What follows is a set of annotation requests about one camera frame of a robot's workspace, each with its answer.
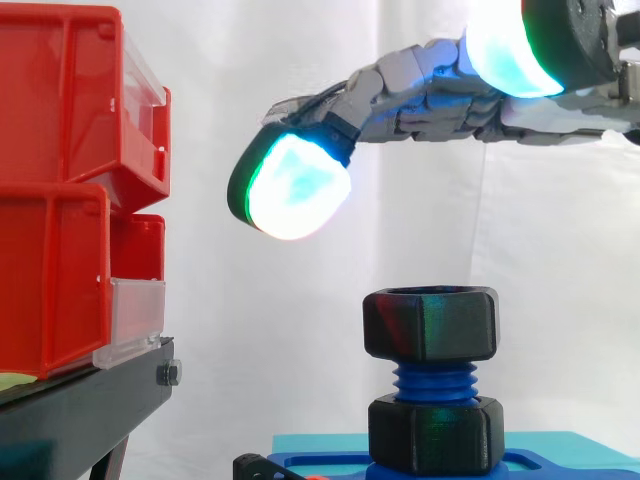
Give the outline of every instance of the black metal shelf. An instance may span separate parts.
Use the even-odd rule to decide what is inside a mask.
[[[110,370],[90,367],[0,393],[0,479],[117,479],[129,434],[171,397],[173,339]]]

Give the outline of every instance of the white fabric curtain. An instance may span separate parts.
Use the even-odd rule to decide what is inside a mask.
[[[222,480],[273,434],[366,431],[393,367],[364,351],[361,300],[429,284],[500,293],[502,344],[478,376],[509,430],[640,456],[640,149],[365,145],[348,204],[309,239],[272,240],[227,211],[272,103],[458,37],[471,1],[102,2],[173,92],[172,196],[152,211],[168,225],[165,332],[184,376],[132,435],[125,480]]]

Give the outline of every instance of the yellow object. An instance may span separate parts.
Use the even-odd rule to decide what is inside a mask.
[[[8,390],[16,385],[27,385],[38,379],[32,375],[23,375],[22,373],[0,373],[0,392]]]

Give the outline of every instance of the blue light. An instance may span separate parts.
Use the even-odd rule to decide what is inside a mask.
[[[558,95],[564,87],[544,71],[529,45],[521,0],[474,2],[467,27],[469,59],[480,77],[513,97]]]
[[[281,240],[305,237],[324,225],[351,192],[342,164],[294,134],[279,138],[248,190],[253,224]]]

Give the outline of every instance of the bolt head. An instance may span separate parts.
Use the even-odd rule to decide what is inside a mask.
[[[165,368],[166,384],[172,387],[180,385],[182,380],[182,362],[177,359],[173,359],[167,363]]]
[[[505,452],[502,405],[410,404],[394,395],[369,406],[369,452],[383,467],[416,477],[481,476]]]
[[[488,360],[500,342],[498,294],[487,287],[381,290],[365,298],[366,351],[396,362]]]

